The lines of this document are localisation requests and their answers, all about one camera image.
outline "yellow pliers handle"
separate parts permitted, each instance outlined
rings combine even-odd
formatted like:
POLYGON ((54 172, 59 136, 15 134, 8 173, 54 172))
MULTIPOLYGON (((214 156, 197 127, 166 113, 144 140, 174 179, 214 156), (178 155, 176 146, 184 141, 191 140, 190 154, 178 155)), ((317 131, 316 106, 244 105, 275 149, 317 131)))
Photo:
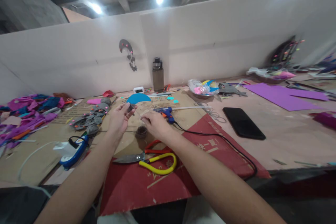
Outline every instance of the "yellow pliers handle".
POLYGON ((171 153, 171 152, 169 152, 169 153, 165 153, 165 154, 162 154, 162 155, 160 155, 160 156, 150 158, 150 159, 148 160, 149 163, 153 163, 153 162, 155 162, 155 161, 158 161, 159 159, 162 159, 162 158, 165 158, 165 157, 168 157, 168 156, 172 156, 172 157, 173 157, 173 159, 174 159, 174 163, 173 163, 173 165, 172 165, 171 167, 169 167, 169 168, 166 169, 166 170, 159 170, 159 169, 156 169, 156 168, 154 168, 153 166, 147 164, 147 163, 144 162, 144 161, 140 161, 140 162, 139 162, 139 165, 141 165, 141 166, 143 166, 143 167, 146 167, 148 170, 150 170, 150 171, 152 171, 152 172, 154 172, 154 173, 156 173, 156 174, 159 174, 159 175, 167 175, 167 174, 171 173, 171 172, 176 168, 176 165, 177 165, 177 160, 176 160, 176 156, 175 156, 174 153, 171 153))

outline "blue foam circle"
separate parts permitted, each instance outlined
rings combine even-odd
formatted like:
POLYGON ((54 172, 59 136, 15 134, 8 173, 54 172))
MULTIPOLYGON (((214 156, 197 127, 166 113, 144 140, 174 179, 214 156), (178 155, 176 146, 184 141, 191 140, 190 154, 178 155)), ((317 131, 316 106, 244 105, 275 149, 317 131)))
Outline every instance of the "blue foam circle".
POLYGON ((142 102, 142 101, 151 101, 151 99, 142 93, 138 93, 138 94, 132 94, 128 99, 127 102, 131 103, 131 104, 137 104, 138 102, 142 102))

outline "black phone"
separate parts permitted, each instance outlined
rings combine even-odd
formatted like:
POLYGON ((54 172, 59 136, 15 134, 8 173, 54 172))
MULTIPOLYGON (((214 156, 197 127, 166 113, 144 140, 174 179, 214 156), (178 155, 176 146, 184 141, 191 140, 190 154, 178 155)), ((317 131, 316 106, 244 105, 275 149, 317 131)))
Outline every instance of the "black phone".
POLYGON ((238 136, 244 138, 253 138, 258 140, 265 140, 265 135, 254 124, 249 116, 240 108, 223 108, 224 113, 229 119, 232 127, 238 136))

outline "purple foam sheet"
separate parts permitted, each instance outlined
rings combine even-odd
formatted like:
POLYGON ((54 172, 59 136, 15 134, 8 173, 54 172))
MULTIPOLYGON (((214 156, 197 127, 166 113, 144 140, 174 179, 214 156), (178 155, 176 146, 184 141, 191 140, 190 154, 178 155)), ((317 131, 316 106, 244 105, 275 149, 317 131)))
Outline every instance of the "purple foam sheet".
POLYGON ((282 86, 271 86, 271 88, 277 89, 281 91, 282 93, 286 93, 287 95, 291 95, 291 96, 299 96, 299 97, 316 99, 316 100, 324 100, 324 101, 329 100, 327 96, 321 92, 290 89, 290 88, 285 88, 282 86))
POLYGON ((286 93, 281 92, 275 88, 272 88, 265 83, 248 85, 245 86, 248 90, 260 95, 261 97, 273 102, 274 104, 288 110, 288 111, 296 111, 296 110, 308 110, 308 109, 323 109, 318 107, 312 103, 306 102, 299 98, 290 96, 286 93))

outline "thermos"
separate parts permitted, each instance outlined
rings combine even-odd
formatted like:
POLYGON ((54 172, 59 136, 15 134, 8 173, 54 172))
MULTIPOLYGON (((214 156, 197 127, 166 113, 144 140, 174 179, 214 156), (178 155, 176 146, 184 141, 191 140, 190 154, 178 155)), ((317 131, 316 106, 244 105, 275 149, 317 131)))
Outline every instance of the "thermos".
POLYGON ((156 57, 153 62, 153 88, 154 92, 163 92, 163 67, 162 61, 156 57))

